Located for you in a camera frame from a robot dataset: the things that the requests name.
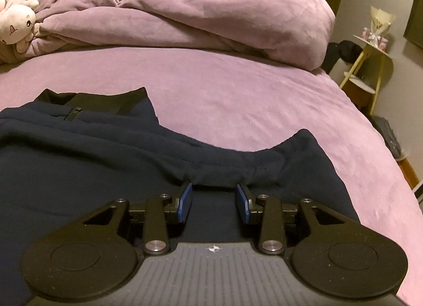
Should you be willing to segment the yellow side table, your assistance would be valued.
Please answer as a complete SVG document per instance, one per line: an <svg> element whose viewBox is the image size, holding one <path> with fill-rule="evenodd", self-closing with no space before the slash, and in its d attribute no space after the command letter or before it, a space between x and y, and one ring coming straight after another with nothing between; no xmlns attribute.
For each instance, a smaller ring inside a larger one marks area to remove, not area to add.
<svg viewBox="0 0 423 306"><path fill-rule="evenodd" d="M387 52L389 40L385 37L375 47L368 40L358 35L353 36L363 43L363 50L352 64L339 85L353 104L365 114L373 115L381 91L386 67L393 64Z"/></svg>

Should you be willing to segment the purple duvet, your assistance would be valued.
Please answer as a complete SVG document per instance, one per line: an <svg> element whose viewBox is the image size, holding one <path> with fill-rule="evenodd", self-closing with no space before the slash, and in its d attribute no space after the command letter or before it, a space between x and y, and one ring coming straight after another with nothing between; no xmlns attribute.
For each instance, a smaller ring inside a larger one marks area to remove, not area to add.
<svg viewBox="0 0 423 306"><path fill-rule="evenodd" d="M39 0L23 59L72 46L241 52L304 70L323 62L335 16L325 0Z"/></svg>

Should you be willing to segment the olive green headboard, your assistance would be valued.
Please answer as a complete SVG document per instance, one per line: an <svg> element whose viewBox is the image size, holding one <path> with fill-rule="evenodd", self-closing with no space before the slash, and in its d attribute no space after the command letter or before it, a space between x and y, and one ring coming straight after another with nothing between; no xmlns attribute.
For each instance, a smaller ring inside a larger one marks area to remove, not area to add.
<svg viewBox="0 0 423 306"><path fill-rule="evenodd" d="M15 64L23 61L21 54L16 50L16 44L0 42L0 64Z"/></svg>

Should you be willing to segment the dark navy zip jacket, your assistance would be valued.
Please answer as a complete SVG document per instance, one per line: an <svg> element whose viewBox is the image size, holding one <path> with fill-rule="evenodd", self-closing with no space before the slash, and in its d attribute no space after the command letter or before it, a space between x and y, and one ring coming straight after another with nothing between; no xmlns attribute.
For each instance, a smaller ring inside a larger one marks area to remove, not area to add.
<svg viewBox="0 0 423 306"><path fill-rule="evenodd" d="M33 241L119 198L193 185L185 241L240 241L235 189L287 204L310 198L357 219L330 159L305 129L273 148L217 148L162 127L146 91L59 95L1 112L1 304L29 297L20 260Z"/></svg>

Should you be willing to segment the wrapped flower bouquet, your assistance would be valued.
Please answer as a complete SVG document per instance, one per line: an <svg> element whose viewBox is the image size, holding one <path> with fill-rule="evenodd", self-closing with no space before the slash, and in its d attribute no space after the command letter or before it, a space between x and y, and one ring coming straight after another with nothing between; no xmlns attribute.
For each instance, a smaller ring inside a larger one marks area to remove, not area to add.
<svg viewBox="0 0 423 306"><path fill-rule="evenodd" d="M387 33L396 19L396 15L385 12L382 9L370 6L371 24L364 27L361 39L371 46L385 51L388 44Z"/></svg>

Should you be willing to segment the white plush toy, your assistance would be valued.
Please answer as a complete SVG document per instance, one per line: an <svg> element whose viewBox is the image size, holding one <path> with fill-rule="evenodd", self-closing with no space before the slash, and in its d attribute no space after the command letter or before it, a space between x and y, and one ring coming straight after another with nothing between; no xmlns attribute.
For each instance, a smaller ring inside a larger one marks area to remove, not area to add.
<svg viewBox="0 0 423 306"><path fill-rule="evenodd" d="M1 42L23 53L34 37L38 0L1 0Z"/></svg>

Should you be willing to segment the purple bed sheet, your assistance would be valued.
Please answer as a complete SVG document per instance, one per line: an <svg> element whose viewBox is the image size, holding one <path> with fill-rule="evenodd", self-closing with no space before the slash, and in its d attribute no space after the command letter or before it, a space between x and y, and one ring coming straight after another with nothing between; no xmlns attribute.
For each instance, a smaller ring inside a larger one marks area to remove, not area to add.
<svg viewBox="0 0 423 306"><path fill-rule="evenodd" d="M145 87L164 127L223 148L270 148L310 130L363 224L409 260L399 295L422 304L422 213L382 137L327 74L240 54L196 49L94 47L1 66L1 107L43 90L113 95Z"/></svg>

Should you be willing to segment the dark wall television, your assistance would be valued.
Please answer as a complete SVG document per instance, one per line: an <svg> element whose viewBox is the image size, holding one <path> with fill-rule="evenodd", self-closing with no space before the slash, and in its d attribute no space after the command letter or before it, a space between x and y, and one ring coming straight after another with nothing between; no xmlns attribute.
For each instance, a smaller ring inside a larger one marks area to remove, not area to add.
<svg viewBox="0 0 423 306"><path fill-rule="evenodd" d="M423 48L423 0L413 0L403 37L417 47Z"/></svg>

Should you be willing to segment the dark plastic bin bag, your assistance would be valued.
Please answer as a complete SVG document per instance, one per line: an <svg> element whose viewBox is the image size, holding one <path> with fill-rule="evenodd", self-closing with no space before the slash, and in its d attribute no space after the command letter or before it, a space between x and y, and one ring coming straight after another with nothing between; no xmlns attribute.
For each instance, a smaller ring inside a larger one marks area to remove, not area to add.
<svg viewBox="0 0 423 306"><path fill-rule="evenodd" d="M370 115L369 120L372 126L379 132L384 139L385 145L390 150L392 156L399 160L402 157L402 148L394 134L392 127L386 118Z"/></svg>

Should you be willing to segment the black bag on floor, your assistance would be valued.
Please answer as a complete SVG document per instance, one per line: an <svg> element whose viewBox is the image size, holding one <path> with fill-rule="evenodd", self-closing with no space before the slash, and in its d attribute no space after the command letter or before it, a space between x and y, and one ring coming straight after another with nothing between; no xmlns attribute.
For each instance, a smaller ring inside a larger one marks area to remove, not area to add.
<svg viewBox="0 0 423 306"><path fill-rule="evenodd" d="M339 43L329 42L320 68L328 74L339 59L347 63L354 63L362 51L363 49L358 44L350 40L343 40Z"/></svg>

